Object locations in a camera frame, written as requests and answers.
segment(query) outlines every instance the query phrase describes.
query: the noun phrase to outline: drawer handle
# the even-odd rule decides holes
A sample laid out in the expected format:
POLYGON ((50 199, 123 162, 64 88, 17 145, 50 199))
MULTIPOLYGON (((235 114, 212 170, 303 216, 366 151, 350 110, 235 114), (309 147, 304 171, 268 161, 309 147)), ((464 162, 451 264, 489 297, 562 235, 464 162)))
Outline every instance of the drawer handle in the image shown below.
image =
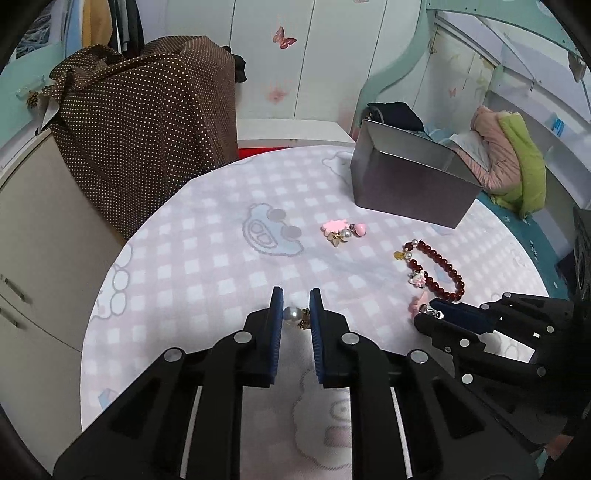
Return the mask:
POLYGON ((16 328, 20 328, 18 322, 14 318, 12 318, 7 312, 5 312, 2 308, 0 308, 0 316, 7 320, 8 323, 14 325, 16 328))
POLYGON ((6 284, 6 286, 10 288, 17 295, 18 298, 20 298, 24 303, 27 303, 27 298, 25 297, 25 294, 21 292, 21 290, 14 283, 12 283, 9 278, 1 278, 2 281, 6 284))

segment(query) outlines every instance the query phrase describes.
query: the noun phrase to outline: fabric cover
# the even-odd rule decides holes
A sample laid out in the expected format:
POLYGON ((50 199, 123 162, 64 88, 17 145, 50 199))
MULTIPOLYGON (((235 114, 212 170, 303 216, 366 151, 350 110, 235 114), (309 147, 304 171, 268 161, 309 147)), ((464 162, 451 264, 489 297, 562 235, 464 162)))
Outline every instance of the fabric cover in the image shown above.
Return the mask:
POLYGON ((452 149, 462 158, 482 187, 489 193, 500 194, 520 185, 519 160, 513 146, 499 126, 497 113, 485 106, 478 107, 472 118, 471 127, 488 143, 490 171, 486 171, 460 147, 452 146, 452 149))
POLYGON ((207 37, 163 37, 125 60, 84 48, 43 89, 70 172, 126 239, 189 180, 238 158, 235 66, 207 37))

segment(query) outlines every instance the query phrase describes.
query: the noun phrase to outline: white tablecloth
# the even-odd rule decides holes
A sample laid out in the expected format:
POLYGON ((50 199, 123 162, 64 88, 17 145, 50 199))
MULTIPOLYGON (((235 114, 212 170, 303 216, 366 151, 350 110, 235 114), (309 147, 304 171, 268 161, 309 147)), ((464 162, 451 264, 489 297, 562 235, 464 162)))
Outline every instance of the white tablecloth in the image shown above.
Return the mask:
MULTIPOLYGON (((248 313, 268 306, 274 285, 298 307, 319 287, 326 309, 383 349, 430 351, 408 309, 421 291, 392 256, 413 238, 453 263, 465 303, 504 291, 547 295, 521 245, 478 201, 456 229, 357 207, 351 152, 304 147, 242 160, 190 181, 145 223, 109 270, 86 332, 83 427, 165 349, 206 349, 240 330, 248 313), (320 231, 330 219, 363 222, 368 234, 335 248, 320 231)), ((415 257, 453 289, 439 267, 415 257)), ((487 341, 501 355, 531 355, 497 333, 487 341)), ((309 331, 285 327, 280 351, 275 385, 244 391, 242 478, 350 478, 348 390, 318 385, 309 331)))

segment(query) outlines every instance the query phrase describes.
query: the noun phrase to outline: white bead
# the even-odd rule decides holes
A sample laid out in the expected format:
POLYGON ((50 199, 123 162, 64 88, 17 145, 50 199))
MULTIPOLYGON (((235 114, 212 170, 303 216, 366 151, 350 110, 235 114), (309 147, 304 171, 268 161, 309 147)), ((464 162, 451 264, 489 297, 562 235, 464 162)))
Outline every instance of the white bead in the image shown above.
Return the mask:
POLYGON ((297 325, 301 322, 303 318, 304 312, 302 311, 302 309, 299 309, 298 307, 286 307, 283 310, 283 321, 288 324, 297 325))
POLYGON ((342 230, 339 232, 339 235, 340 235, 340 239, 341 239, 343 242, 347 242, 347 241, 349 241, 349 238, 351 238, 351 236, 353 236, 353 234, 351 233, 351 230, 349 230, 348 228, 343 228, 343 229, 342 229, 342 230))

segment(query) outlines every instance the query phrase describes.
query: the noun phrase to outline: teal wall trim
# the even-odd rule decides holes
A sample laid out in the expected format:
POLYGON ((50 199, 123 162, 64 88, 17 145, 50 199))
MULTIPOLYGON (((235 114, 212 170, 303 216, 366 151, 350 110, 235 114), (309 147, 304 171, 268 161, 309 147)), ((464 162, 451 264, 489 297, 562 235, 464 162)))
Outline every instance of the teal wall trim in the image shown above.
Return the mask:
POLYGON ((523 28, 581 56, 562 25, 538 0, 427 0, 426 8, 498 20, 523 28))
POLYGON ((353 128, 361 124, 368 103, 408 75, 425 53, 437 11, 457 12, 499 20, 523 28, 580 57, 573 41, 548 9, 538 0, 421 0, 417 29, 404 53, 381 72, 368 78, 359 92, 353 128))

